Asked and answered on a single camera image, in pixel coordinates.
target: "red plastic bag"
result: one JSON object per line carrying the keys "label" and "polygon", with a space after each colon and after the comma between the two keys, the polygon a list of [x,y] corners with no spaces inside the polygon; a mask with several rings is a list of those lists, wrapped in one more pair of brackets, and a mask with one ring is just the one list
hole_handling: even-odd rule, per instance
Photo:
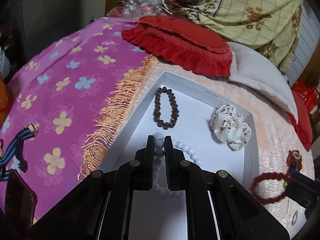
{"label": "red plastic bag", "polygon": [[317,93],[315,91],[316,87],[307,88],[302,81],[298,81],[293,90],[296,91],[302,99],[308,113],[318,104]]}

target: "blue flower print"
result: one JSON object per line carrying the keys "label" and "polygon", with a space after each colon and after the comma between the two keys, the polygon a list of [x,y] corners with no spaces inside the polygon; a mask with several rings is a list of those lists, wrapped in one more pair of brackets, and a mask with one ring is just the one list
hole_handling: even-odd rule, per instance
{"label": "blue flower print", "polygon": [[15,156],[12,158],[12,160],[13,160],[13,163],[11,164],[11,169],[14,169],[17,171],[17,173],[20,173],[19,160]]}
{"label": "blue flower print", "polygon": [[133,51],[143,52],[145,50],[144,49],[140,49],[139,47],[134,47]]}
{"label": "blue flower print", "polygon": [[76,89],[89,89],[91,87],[91,84],[95,82],[94,78],[87,79],[86,77],[81,77],[79,78],[79,80],[80,81],[75,84]]}
{"label": "blue flower print", "polygon": [[2,133],[6,133],[7,129],[10,126],[10,122],[9,122],[9,116],[7,116],[7,118],[4,120],[4,123],[2,125]]}
{"label": "blue flower print", "polygon": [[53,54],[50,55],[50,59],[53,59],[58,56],[58,51],[56,50]]}
{"label": "blue flower print", "polygon": [[69,65],[66,65],[67,68],[71,68],[71,69],[74,69],[74,68],[77,68],[79,66],[80,62],[74,62],[74,61],[70,61],[69,62]]}
{"label": "blue flower print", "polygon": [[37,80],[39,82],[40,85],[42,85],[45,81],[47,81],[49,79],[48,75],[43,75],[43,76],[38,76]]}

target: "pillow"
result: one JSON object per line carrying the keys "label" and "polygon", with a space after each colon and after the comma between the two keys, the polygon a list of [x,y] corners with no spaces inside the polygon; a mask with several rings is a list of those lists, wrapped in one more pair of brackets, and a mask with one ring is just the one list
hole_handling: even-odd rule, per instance
{"label": "pillow", "polygon": [[292,122],[292,125],[300,141],[302,142],[305,149],[309,151],[312,143],[312,127],[311,127],[308,111],[301,97],[297,94],[297,92],[292,90],[292,94],[297,105],[299,124],[296,124],[295,118],[293,117],[292,114],[288,113],[288,116],[290,118],[290,121]]}
{"label": "pillow", "polygon": [[253,49],[228,42],[236,57],[230,68],[229,79],[245,84],[291,113],[298,123],[298,111],[291,89],[279,70],[264,56]]}
{"label": "pillow", "polygon": [[217,34],[184,19],[149,16],[122,38],[162,56],[185,70],[207,76],[230,76],[232,53]]}

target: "white pillow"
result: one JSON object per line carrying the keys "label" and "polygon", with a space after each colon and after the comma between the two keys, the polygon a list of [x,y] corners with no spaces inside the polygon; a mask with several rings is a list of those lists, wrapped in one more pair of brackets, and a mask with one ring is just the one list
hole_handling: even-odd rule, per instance
{"label": "white pillow", "polygon": [[279,70],[265,57],[242,44],[228,42],[235,58],[229,79],[245,84],[291,113],[298,124],[298,111],[291,89]]}

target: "purple floral fabric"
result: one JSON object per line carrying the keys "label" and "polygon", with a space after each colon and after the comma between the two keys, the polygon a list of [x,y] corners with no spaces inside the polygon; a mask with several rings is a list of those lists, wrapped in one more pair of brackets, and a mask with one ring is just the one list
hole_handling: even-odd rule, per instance
{"label": "purple floral fabric", "polygon": [[[82,146],[93,133],[93,119],[106,106],[116,82],[140,67],[147,56],[124,41],[121,32],[135,24],[101,18],[43,50],[12,78],[14,103],[0,129],[4,151],[20,129],[32,122],[39,133],[25,141],[26,173],[14,157],[8,169],[17,169],[37,195],[38,220],[77,185],[83,163]],[[4,210],[6,182],[0,182]]]}

